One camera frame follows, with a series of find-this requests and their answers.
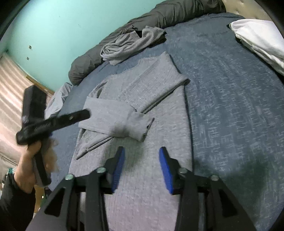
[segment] screw head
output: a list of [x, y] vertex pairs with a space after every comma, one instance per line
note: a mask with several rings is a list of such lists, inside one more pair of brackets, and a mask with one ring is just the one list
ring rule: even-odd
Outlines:
[[65, 176], [65, 180], [72, 180], [74, 178], [74, 175], [73, 174], [67, 174]]
[[96, 170], [97, 173], [104, 173], [105, 171], [106, 171], [106, 168], [104, 168], [104, 167], [99, 167]]
[[187, 173], [187, 169], [186, 168], [180, 168], [178, 170], [179, 174], [186, 174]]
[[212, 181], [218, 181], [218, 180], [219, 180], [219, 176], [217, 176], [217, 175], [212, 175], [212, 176], [210, 177], [210, 179], [211, 179]]

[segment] blue bed sheet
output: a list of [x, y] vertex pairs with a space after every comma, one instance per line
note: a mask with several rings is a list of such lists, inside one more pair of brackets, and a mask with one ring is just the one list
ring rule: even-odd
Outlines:
[[[143, 57], [167, 51], [188, 76], [185, 87], [194, 173], [219, 175], [253, 220], [266, 231], [284, 207], [284, 87], [277, 74], [235, 40], [231, 13], [204, 15], [166, 28], [167, 41], [117, 66], [102, 64], [73, 87], [60, 114], [83, 108], [87, 95], [110, 74], [134, 67]], [[54, 132], [59, 173], [68, 173], [78, 124]]]

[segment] beige curtain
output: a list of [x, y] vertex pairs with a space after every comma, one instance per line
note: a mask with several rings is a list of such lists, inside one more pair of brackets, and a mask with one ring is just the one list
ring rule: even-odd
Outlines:
[[32, 85], [27, 74], [6, 54], [0, 58], [0, 179], [15, 167], [26, 147], [16, 143], [21, 129], [22, 101], [25, 88]]

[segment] tufted headboard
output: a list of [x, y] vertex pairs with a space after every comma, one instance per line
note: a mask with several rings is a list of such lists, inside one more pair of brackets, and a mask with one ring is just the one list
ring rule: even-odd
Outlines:
[[227, 12], [242, 15], [245, 18], [255, 18], [272, 21], [264, 9], [255, 0], [222, 0]]

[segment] sweater sleeve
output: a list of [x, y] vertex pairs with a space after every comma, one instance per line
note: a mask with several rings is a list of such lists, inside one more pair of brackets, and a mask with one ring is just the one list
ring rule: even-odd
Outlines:
[[0, 199], [0, 210], [6, 217], [7, 227], [26, 230], [33, 218], [35, 199], [35, 189], [30, 194], [25, 193], [18, 187], [14, 175], [8, 174]]

